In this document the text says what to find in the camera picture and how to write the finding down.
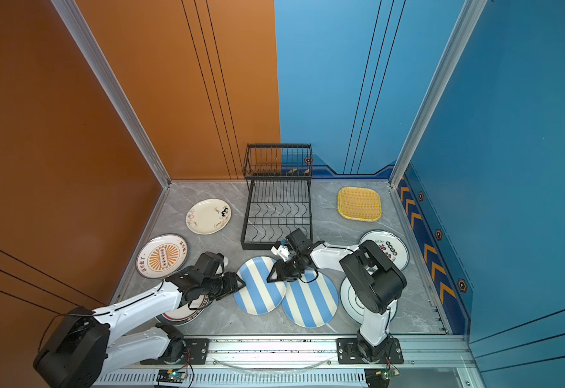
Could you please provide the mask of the blue striped plate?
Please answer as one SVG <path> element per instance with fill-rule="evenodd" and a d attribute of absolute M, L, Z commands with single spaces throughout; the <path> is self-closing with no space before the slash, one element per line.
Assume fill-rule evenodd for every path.
<path fill-rule="evenodd" d="M 308 329 L 320 328 L 337 313 L 339 295 L 326 275 L 306 271 L 302 277 L 287 283 L 282 308 L 292 323 Z"/>
<path fill-rule="evenodd" d="M 275 260 L 260 256 L 246 261 L 237 275 L 245 287 L 233 297 L 239 308 L 249 315 L 265 315 L 278 307 L 287 292 L 287 284 L 282 281 L 267 281 Z"/>

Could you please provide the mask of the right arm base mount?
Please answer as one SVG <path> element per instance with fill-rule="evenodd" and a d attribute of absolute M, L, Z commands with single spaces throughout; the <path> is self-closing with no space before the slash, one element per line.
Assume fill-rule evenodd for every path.
<path fill-rule="evenodd" d="M 351 364 L 402 365 L 405 362 L 399 339 L 388 336 L 379 345 L 372 346 L 362 338 L 336 340 L 338 362 Z"/>

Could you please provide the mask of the green cloud pattern plate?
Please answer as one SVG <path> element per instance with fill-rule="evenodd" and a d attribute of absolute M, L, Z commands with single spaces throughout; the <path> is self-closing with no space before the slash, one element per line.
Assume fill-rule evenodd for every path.
<path fill-rule="evenodd" d="M 348 277 L 342 281 L 339 296 L 347 315 L 349 315 L 356 323 L 361 324 L 363 322 L 365 307 L 351 286 Z"/>

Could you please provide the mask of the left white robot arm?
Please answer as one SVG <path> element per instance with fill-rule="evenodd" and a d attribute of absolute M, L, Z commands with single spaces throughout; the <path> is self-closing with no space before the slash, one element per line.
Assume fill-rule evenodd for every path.
<path fill-rule="evenodd" d="M 237 273 L 224 269 L 224 256 L 204 252 L 196 264 L 165 278 L 158 286 L 122 302 L 64 315 L 40 348 L 33 367 L 51 387 L 90 387 L 99 377 L 146 360 L 186 362 L 184 335 L 150 319 L 190 305 L 201 296 L 218 301 L 245 287 Z"/>

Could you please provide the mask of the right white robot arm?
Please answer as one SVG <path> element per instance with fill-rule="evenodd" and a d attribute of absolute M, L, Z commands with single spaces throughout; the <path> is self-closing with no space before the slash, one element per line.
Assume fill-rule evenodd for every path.
<path fill-rule="evenodd" d="M 366 358 L 376 358 L 386 346 L 389 335 L 390 305 L 407 286 L 404 274 L 385 252 L 367 240 L 349 247 L 327 242 L 312 242 L 301 229 L 290 233 L 271 248 L 278 258 L 269 283 L 287 284 L 287 311 L 305 327 L 320 326 L 324 313 L 337 306 L 336 289 L 326 282 L 324 269 L 344 273 L 355 296 L 363 305 L 358 331 L 358 348 Z"/>

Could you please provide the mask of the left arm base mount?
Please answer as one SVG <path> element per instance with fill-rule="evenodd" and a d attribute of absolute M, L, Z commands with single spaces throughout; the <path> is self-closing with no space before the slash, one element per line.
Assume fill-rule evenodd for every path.
<path fill-rule="evenodd" d="M 210 341 L 206 338 L 188 338 L 182 342 L 174 340 L 161 357 L 143 360 L 140 365 L 205 365 L 209 345 Z"/>

